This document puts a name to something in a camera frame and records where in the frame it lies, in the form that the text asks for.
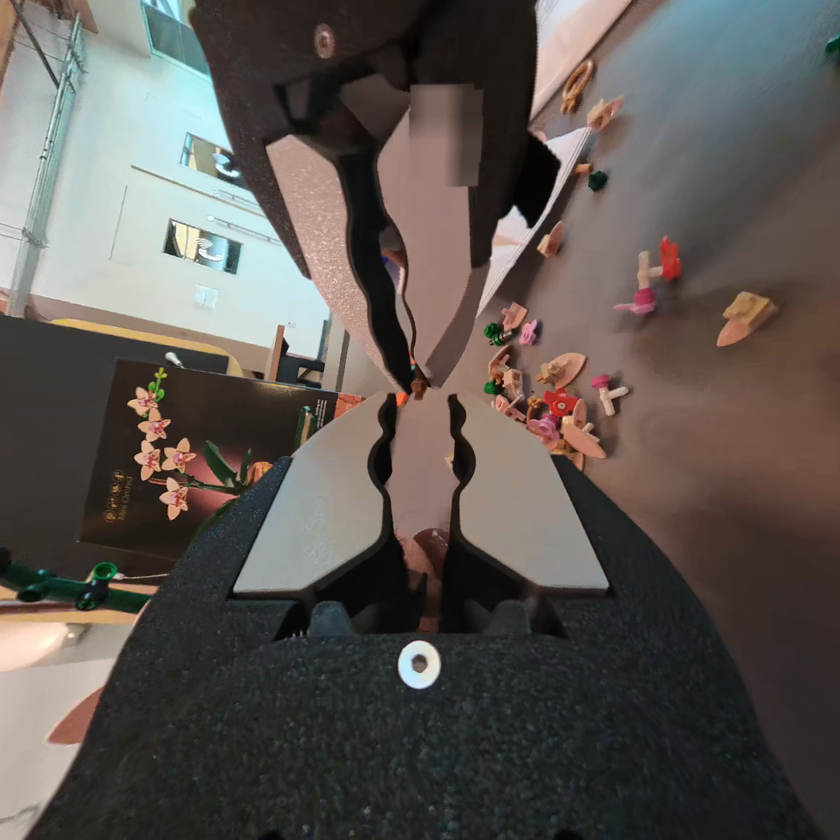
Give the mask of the pile of bricks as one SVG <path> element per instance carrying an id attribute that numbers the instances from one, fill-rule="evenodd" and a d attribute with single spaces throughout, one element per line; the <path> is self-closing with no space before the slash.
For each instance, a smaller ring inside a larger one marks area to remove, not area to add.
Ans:
<path id="1" fill-rule="evenodd" d="M 561 106 L 564 113 L 576 110 L 580 104 L 584 89 L 592 80 L 595 73 L 595 62 L 586 59 L 580 63 L 569 75 L 563 85 Z M 604 171 L 597 171 L 588 161 L 581 161 L 581 153 L 585 142 L 591 138 L 593 131 L 602 130 L 614 119 L 623 105 L 623 98 L 606 101 L 603 98 L 587 113 L 585 136 L 575 135 L 577 143 L 574 150 L 562 163 L 558 173 L 554 192 L 560 194 L 562 187 L 571 178 L 587 176 L 587 185 L 593 192 L 600 192 L 608 181 Z M 539 231 L 539 226 L 528 229 L 529 237 L 517 239 L 507 235 L 505 230 L 497 231 L 493 238 L 494 254 L 504 249 L 516 249 L 511 253 L 511 262 L 519 257 L 528 246 L 532 236 Z M 544 259 L 555 258 L 563 244 L 564 222 L 558 219 L 550 232 L 546 228 L 541 237 L 537 251 Z M 637 287 L 633 300 L 615 305 L 615 312 L 632 313 L 635 317 L 645 318 L 657 310 L 658 301 L 656 287 L 652 281 L 673 283 L 681 277 L 682 264 L 679 256 L 679 245 L 668 236 L 662 237 L 658 246 L 659 265 L 652 265 L 651 254 L 643 251 L 637 258 Z M 749 291 L 740 292 L 724 310 L 725 320 L 717 337 L 717 347 L 727 347 L 738 343 L 750 336 L 764 325 L 776 312 L 778 307 L 766 296 Z M 564 455 L 573 461 L 578 469 L 583 469 L 585 456 L 603 459 L 606 454 L 592 434 L 593 425 L 586 421 L 585 400 L 568 393 L 566 386 L 572 383 L 583 371 L 586 356 L 582 353 L 562 353 L 554 360 L 542 363 L 534 380 L 542 386 L 536 395 L 530 395 L 527 400 L 527 412 L 523 414 L 518 406 L 525 407 L 526 396 L 523 390 L 522 373 L 519 369 L 510 367 L 511 340 L 517 338 L 521 346 L 531 345 L 539 338 L 541 324 L 538 319 L 526 322 L 529 310 L 522 305 L 512 302 L 503 309 L 502 322 L 487 324 L 484 335 L 488 342 L 498 347 L 493 360 L 488 364 L 488 382 L 485 383 L 485 393 L 493 395 L 493 407 L 511 417 L 517 423 L 526 427 L 531 434 L 535 434 L 541 443 L 552 454 Z M 591 388 L 596 390 L 602 405 L 604 415 L 614 417 L 615 400 L 627 395 L 629 388 L 625 385 L 611 387 L 612 379 L 609 374 L 599 374 L 591 380 Z"/>

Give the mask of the orchid instruction booklet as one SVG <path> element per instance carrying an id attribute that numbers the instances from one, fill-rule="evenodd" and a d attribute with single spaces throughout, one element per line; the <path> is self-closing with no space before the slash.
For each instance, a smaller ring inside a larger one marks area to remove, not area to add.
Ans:
<path id="1" fill-rule="evenodd" d="M 571 77 L 572 71 L 590 56 L 629 4 L 629 1 L 537 2 L 538 59 L 529 125 Z M 592 137 L 591 129 L 579 128 L 547 142 L 549 150 L 560 158 L 561 167 L 539 225 L 544 223 L 568 184 L 574 165 L 581 161 Z M 514 206 L 499 220 L 478 313 L 487 308 L 538 230 L 539 226 L 526 225 L 525 218 Z"/>

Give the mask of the black orchid set box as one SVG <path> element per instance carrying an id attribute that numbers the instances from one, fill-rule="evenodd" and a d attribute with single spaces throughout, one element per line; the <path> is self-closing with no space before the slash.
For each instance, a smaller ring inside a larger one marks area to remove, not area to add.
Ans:
<path id="1" fill-rule="evenodd" d="M 179 560 L 280 458 L 363 397 L 116 363 L 79 541 Z"/>

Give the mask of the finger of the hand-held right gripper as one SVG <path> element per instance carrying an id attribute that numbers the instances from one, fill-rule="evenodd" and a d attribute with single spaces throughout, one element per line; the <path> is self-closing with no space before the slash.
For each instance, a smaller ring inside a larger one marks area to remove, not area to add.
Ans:
<path id="1" fill-rule="evenodd" d="M 395 390 L 410 392 L 413 363 L 382 262 L 379 201 L 352 211 L 341 167 L 297 137 L 268 144 L 266 153 L 320 296 Z"/>
<path id="2" fill-rule="evenodd" d="M 406 255 L 402 302 L 413 323 L 413 357 L 441 389 L 465 351 L 489 271 L 473 266 L 469 187 L 437 157 L 445 134 L 412 136 L 403 117 L 377 161 L 381 197 Z"/>

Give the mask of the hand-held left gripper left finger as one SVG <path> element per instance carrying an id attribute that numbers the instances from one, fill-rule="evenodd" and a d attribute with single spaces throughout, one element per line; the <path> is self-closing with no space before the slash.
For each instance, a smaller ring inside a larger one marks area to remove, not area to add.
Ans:
<path id="1" fill-rule="evenodd" d="M 379 392 L 291 457 L 233 585 L 234 602 L 291 602 L 307 616 L 336 602 L 369 632 L 408 631 L 408 571 L 385 488 L 396 419 L 396 395 Z"/>

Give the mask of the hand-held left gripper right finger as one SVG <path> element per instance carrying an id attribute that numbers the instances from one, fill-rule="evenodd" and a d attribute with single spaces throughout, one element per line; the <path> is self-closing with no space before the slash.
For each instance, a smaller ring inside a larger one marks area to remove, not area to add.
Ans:
<path id="1" fill-rule="evenodd" d="M 553 457 L 473 395 L 447 398 L 457 479 L 446 632 L 562 632 L 553 599 L 610 584 Z"/>

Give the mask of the small brick orchid flower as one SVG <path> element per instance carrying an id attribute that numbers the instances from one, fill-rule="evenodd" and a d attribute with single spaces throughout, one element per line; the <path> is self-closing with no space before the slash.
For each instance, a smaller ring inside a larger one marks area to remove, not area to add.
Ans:
<path id="1" fill-rule="evenodd" d="M 429 386 L 427 377 L 422 367 L 418 365 L 413 355 L 410 355 L 410 361 L 411 370 L 413 373 L 411 388 L 407 392 L 399 392 L 396 394 L 395 404 L 397 405 L 397 407 L 403 407 L 409 402 L 410 399 L 414 399 L 417 402 L 422 401 L 424 399 L 425 392 Z"/>

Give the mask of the grey desk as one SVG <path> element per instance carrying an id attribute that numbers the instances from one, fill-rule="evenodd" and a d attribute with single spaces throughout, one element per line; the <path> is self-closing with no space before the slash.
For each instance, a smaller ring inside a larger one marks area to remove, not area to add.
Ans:
<path id="1" fill-rule="evenodd" d="M 838 34 L 824 1 L 635 2 L 594 52 L 580 110 L 624 97 L 575 180 L 559 254 L 529 249 L 443 392 L 406 407 L 397 527 L 445 526 L 448 393 L 480 397 L 482 333 L 517 301 L 525 372 L 587 356 L 631 393 L 596 411 L 590 477 L 668 555 L 737 661 L 807 811 L 838 838 Z"/>

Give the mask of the brick orchid model in pot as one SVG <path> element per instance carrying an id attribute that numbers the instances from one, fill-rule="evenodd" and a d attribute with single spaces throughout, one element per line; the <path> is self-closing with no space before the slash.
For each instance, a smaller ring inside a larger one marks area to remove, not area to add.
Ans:
<path id="1" fill-rule="evenodd" d="M 397 533 L 396 543 L 401 546 L 408 570 L 409 582 L 414 586 L 410 596 L 425 595 L 427 604 L 419 621 L 419 630 L 435 633 L 438 630 L 440 584 L 443 578 L 444 555 L 448 548 L 448 532 L 430 528 L 408 538 Z M 63 579 L 50 570 L 32 570 L 11 559 L 2 549 L 2 586 L 13 590 L 19 602 L 35 604 L 44 600 L 53 602 L 45 611 L 64 611 L 75 608 L 80 612 L 104 610 L 134 620 L 150 600 L 149 595 L 138 591 L 112 587 L 120 577 L 113 563 L 99 563 L 86 581 Z M 279 637 L 291 637 L 298 629 L 308 631 L 313 638 L 348 637 L 360 631 L 346 616 L 342 604 L 322 602 L 309 616 L 303 605 L 293 602 Z M 83 742 L 93 714 L 99 703 L 102 688 L 73 707 L 47 737 L 47 742 L 70 746 Z"/>

